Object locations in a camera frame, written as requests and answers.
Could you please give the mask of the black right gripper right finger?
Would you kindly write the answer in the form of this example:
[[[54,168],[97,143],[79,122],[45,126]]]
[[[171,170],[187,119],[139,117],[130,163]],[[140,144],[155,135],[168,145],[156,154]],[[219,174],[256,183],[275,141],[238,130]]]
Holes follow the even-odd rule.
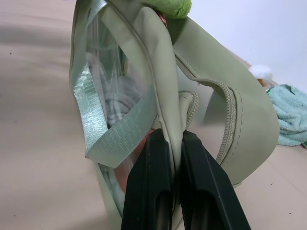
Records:
[[[189,131],[182,140],[180,202],[187,230],[244,229],[244,211],[226,172]]]

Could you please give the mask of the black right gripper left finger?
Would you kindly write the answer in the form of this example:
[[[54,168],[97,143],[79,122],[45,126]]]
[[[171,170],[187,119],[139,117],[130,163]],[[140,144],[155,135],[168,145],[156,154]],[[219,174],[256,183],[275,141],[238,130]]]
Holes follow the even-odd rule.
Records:
[[[128,175],[121,229],[174,230],[178,179],[179,151],[159,128],[148,136]]]

